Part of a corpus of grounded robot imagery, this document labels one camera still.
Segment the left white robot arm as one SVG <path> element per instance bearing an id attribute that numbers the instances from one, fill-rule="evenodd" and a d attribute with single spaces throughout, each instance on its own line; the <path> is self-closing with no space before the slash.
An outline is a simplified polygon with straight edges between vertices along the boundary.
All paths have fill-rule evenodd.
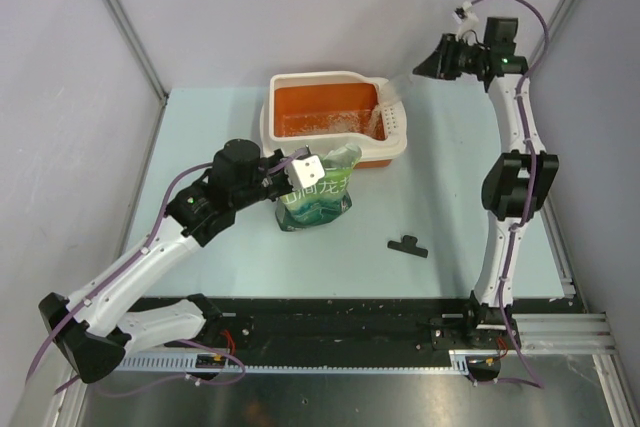
<path id="1" fill-rule="evenodd" d="M 50 293 L 39 303 L 55 345 L 77 379 L 95 383 L 121 362 L 151 347 L 180 342 L 210 346 L 222 337 L 223 314 L 205 295 L 134 312 L 132 306 L 170 269 L 231 227 L 239 211 L 313 186 L 324 175 L 318 156 L 302 147 L 265 157 L 249 140 L 228 141 L 212 161 L 190 167 L 182 190 L 169 184 L 149 234 L 83 288 Z"/>

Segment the clear plastic scoop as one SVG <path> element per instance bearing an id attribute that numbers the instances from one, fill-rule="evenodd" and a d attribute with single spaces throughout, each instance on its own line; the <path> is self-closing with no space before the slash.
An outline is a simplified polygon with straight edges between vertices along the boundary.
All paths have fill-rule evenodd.
<path id="1" fill-rule="evenodd" d="M 411 73 L 389 79 L 378 90 L 378 105 L 388 107 L 400 102 L 409 92 L 412 84 L 413 76 Z"/>

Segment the black bag clip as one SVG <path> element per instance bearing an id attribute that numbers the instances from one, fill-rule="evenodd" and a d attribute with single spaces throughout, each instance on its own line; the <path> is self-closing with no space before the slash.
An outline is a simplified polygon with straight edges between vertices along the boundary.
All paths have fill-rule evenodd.
<path id="1" fill-rule="evenodd" d="M 418 245 L 418 239 L 412 235 L 403 235 L 400 240 L 389 240 L 387 247 L 391 250 L 402 252 L 408 255 L 427 258 L 429 251 Z"/>

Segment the green litter bag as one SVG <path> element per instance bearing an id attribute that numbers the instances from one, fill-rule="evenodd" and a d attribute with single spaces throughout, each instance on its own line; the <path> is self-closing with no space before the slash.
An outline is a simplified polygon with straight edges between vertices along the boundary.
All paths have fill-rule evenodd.
<path id="1" fill-rule="evenodd" d="M 293 232 L 318 227 L 346 213 L 352 206 L 348 192 L 351 175 L 361 157 L 362 151 L 355 144 L 321 155 L 324 176 L 313 186 L 278 199 L 275 216 L 280 229 Z"/>

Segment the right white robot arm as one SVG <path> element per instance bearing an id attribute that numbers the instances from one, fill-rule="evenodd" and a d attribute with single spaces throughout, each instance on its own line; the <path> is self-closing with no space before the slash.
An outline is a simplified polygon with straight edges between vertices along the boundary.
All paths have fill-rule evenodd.
<path id="1" fill-rule="evenodd" d="M 558 156 L 548 153 L 533 119 L 528 61 L 516 53 L 518 26 L 513 17 L 490 17 L 483 40 L 474 44 L 460 33 L 447 33 L 413 70 L 446 81 L 475 76 L 493 105 L 502 148 L 481 188 L 489 222 L 481 273 L 463 313 L 432 323 L 436 341 L 484 348 L 497 336 L 514 334 L 509 309 L 518 251 L 559 170 Z"/>

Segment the orange and cream litter box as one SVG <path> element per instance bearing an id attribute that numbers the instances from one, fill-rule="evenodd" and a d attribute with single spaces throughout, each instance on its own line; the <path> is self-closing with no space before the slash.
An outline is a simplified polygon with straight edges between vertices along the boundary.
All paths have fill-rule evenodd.
<path id="1" fill-rule="evenodd" d="M 307 146 L 324 156 L 346 144 L 361 150 L 359 168 L 381 168 L 407 148 L 400 87 L 350 71 L 277 74 L 260 113 L 262 151 Z"/>

